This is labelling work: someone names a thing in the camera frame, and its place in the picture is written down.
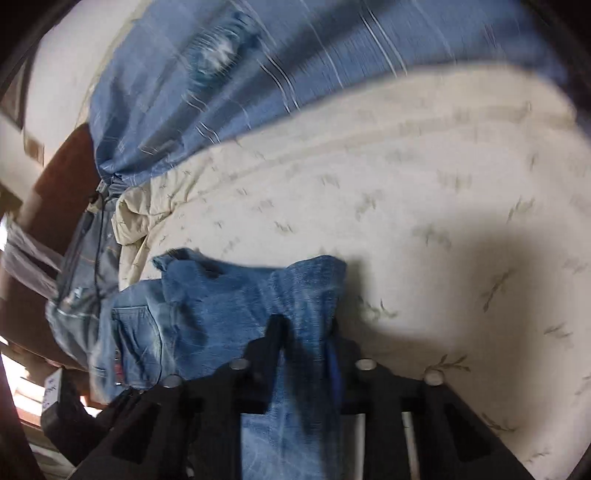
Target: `white cloth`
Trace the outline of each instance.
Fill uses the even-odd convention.
[[[429,368],[541,480],[591,440],[591,148],[553,85],[438,69],[335,95],[128,190],[120,287],[198,248],[348,262],[339,321],[396,374]]]

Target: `denim pocket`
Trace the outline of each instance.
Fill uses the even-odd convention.
[[[162,339],[149,308],[114,308],[112,319],[122,382],[139,389],[153,387],[162,371]]]

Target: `clothing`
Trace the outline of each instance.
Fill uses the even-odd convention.
[[[60,271],[63,261],[59,253],[39,243],[9,218],[2,268],[39,295],[47,299],[52,298],[57,292],[56,282],[33,259],[39,260],[54,271]]]
[[[583,69],[566,67],[582,63],[575,49],[560,60],[534,15],[518,0],[155,0],[92,96],[98,170],[137,186],[348,86],[429,64],[509,62],[584,103]]]
[[[272,314],[283,314],[291,332],[271,407],[242,418],[243,478],[339,477],[339,419],[324,381],[323,339],[345,263],[322,256],[248,268],[179,249],[154,264],[161,280],[130,286],[111,311],[103,309],[90,367],[95,399],[110,401],[127,385],[151,388],[171,374],[210,375],[263,336]]]
[[[87,368],[98,339],[99,316],[118,292],[121,246],[111,218],[122,188],[101,185],[99,198],[84,212],[68,247],[57,291],[46,304],[46,319],[62,350]]]
[[[535,478],[566,479],[591,442],[576,115],[510,67],[366,85],[126,192],[121,271],[159,278],[151,258],[180,246],[243,265],[342,258],[337,318],[364,355],[403,377],[442,370]]]

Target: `blue blanket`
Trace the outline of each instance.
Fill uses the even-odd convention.
[[[96,164],[139,185],[365,79],[475,60],[572,81],[519,0],[154,0],[92,97]]]
[[[266,415],[242,416],[242,477],[340,478],[339,416],[323,342],[345,263],[324,255],[287,268],[247,268],[183,248],[154,264],[162,279],[126,288],[101,312],[89,368],[93,393],[111,401],[128,385],[147,389],[171,374],[210,375],[264,336],[272,314],[282,314],[291,327],[271,406]]]

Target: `blue bedspread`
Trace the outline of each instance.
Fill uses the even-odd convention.
[[[569,74],[518,0],[154,0],[94,92],[101,177],[130,186],[381,74],[497,60]]]

